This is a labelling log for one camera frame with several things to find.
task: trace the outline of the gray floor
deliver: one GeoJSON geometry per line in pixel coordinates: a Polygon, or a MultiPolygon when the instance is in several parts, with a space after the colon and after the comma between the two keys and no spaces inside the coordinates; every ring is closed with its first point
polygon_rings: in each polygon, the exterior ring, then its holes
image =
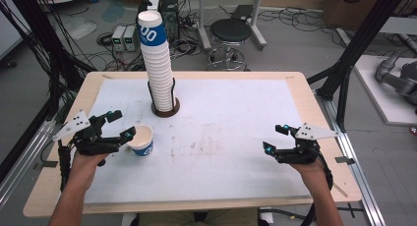
{"type": "MultiPolygon", "coordinates": [[[[59,10],[62,14],[73,14],[89,8],[86,12],[74,17],[83,17],[86,21],[97,23],[97,30],[80,39],[77,43],[84,53],[103,51],[95,40],[103,32],[112,31],[118,24],[130,24],[135,18],[135,11],[130,10],[132,4],[120,4],[114,0],[102,0],[92,4],[88,0],[62,4],[59,10]]],[[[207,10],[207,19],[213,20],[227,17],[226,14],[214,13],[221,9],[207,10]]],[[[259,19],[259,29],[266,39],[268,46],[260,51],[257,45],[250,41],[240,50],[245,55],[248,68],[252,71],[299,71],[307,78],[328,68],[336,62],[343,52],[343,47],[332,41],[331,34],[321,30],[302,31],[283,24],[280,20],[264,21],[259,19]]],[[[399,47],[392,44],[383,36],[378,36],[371,49],[389,53],[399,47]]],[[[18,46],[11,55],[18,62],[18,67],[8,68],[4,62],[0,67],[0,160],[2,161],[9,150],[19,139],[34,115],[48,97],[48,77],[41,71],[30,50],[25,45],[18,46]]],[[[405,52],[404,57],[413,57],[405,52]]],[[[92,59],[92,63],[100,70],[110,57],[103,56],[92,59]]],[[[183,56],[173,60],[174,71],[203,71],[208,61],[207,54],[183,56]]],[[[317,88],[321,83],[312,85],[317,88]]],[[[415,137],[408,133],[406,126],[386,125],[367,94],[357,76],[352,73],[348,104],[346,110],[346,129],[356,154],[361,163],[366,178],[371,186],[376,201],[387,225],[417,225],[417,177],[413,171],[417,167],[417,152],[415,137]]],[[[26,218],[22,214],[31,188],[38,176],[38,171],[30,169],[18,185],[14,193],[0,211],[1,225],[46,225],[47,219],[26,218]]],[[[361,207],[358,202],[353,207],[361,207]]],[[[308,206],[286,206],[285,210],[305,214],[308,206]]],[[[345,225],[367,225],[365,215],[341,212],[345,225]]],[[[83,225],[120,225],[120,214],[86,215],[83,225]]],[[[274,215],[274,225],[299,225],[301,221],[290,220],[287,216],[274,215]]]]}

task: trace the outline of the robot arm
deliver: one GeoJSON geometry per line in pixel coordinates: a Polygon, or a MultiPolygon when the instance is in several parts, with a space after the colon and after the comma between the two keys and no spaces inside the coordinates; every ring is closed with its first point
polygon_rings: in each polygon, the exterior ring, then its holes
{"type": "MultiPolygon", "coordinates": [[[[392,86],[395,88],[395,91],[398,92],[401,95],[411,95],[413,93],[413,90],[416,88],[416,83],[403,77],[396,77],[392,74],[390,74],[390,71],[395,67],[395,62],[398,59],[400,55],[400,51],[396,51],[392,55],[390,55],[385,61],[383,61],[380,66],[377,68],[377,71],[375,73],[375,79],[380,82],[387,85],[392,86]]],[[[402,68],[404,71],[411,71],[416,70],[416,68],[409,68],[413,67],[412,64],[406,64],[402,68]]]]}

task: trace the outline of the table surface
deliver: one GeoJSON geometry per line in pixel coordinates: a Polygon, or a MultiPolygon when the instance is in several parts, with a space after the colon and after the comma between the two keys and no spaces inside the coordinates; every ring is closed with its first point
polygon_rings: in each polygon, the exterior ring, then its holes
{"type": "MultiPolygon", "coordinates": [[[[104,80],[111,79],[146,79],[146,72],[93,72],[89,73],[75,100],[68,117],[72,118],[81,108],[89,114],[100,86],[104,80]]],[[[312,94],[305,77],[297,72],[174,72],[176,79],[186,80],[285,80],[292,94],[294,103],[302,122],[328,127],[315,96],[312,94]]],[[[337,202],[358,201],[360,190],[346,164],[338,164],[335,157],[342,153],[335,139],[319,140],[329,168],[334,177],[331,191],[337,202]]],[[[48,160],[58,160],[57,144],[52,148],[48,160]]],[[[59,198],[59,167],[44,168],[30,194],[24,208],[27,217],[50,216],[59,198]]],[[[84,213],[124,213],[149,212],[166,210],[214,209],[271,206],[284,204],[301,204],[312,202],[311,198],[239,198],[239,199],[204,199],[175,202],[125,202],[125,203],[92,203],[86,204],[84,213]]]]}

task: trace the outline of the metal frame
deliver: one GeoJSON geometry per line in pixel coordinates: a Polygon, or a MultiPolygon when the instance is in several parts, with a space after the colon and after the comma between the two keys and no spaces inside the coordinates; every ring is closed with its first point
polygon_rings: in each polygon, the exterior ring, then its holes
{"type": "Polygon", "coordinates": [[[324,107],[326,108],[330,125],[333,127],[334,131],[340,133],[339,137],[337,137],[336,139],[338,141],[341,151],[347,158],[352,158],[355,161],[354,164],[349,165],[349,168],[353,174],[353,177],[358,183],[359,189],[361,190],[363,197],[362,203],[371,225],[386,225],[383,216],[380,212],[380,209],[378,208],[377,202],[375,201],[374,195],[372,194],[371,188],[369,187],[369,184],[359,164],[358,158],[356,157],[352,143],[350,142],[348,135],[341,130],[341,128],[338,126],[336,122],[337,108],[334,106],[334,103],[332,101],[323,99],[322,102],[324,104],[324,107]]]}
{"type": "Polygon", "coordinates": [[[0,184],[0,210],[6,204],[7,200],[22,181],[28,172],[34,159],[39,155],[42,147],[49,139],[55,128],[55,118],[52,121],[44,121],[37,132],[31,139],[30,144],[26,147],[25,152],[16,161],[13,168],[8,172],[7,177],[0,184]]]}
{"type": "Polygon", "coordinates": [[[330,68],[307,79],[307,82],[311,85],[321,79],[327,78],[324,85],[317,90],[317,95],[325,100],[332,100],[334,93],[340,88],[336,122],[343,132],[345,132],[344,115],[350,73],[368,45],[371,44],[374,37],[401,1],[378,0],[339,60],[330,68]]]}

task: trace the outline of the chair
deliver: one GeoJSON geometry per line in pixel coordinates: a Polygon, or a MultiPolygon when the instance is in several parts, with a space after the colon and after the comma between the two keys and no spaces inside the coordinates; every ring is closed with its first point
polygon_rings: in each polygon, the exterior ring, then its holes
{"type": "Polygon", "coordinates": [[[223,19],[211,25],[209,36],[223,46],[213,49],[208,56],[208,65],[223,71],[234,71],[244,67],[243,54],[232,46],[244,44],[251,36],[251,28],[243,21],[236,19],[223,19]]]}

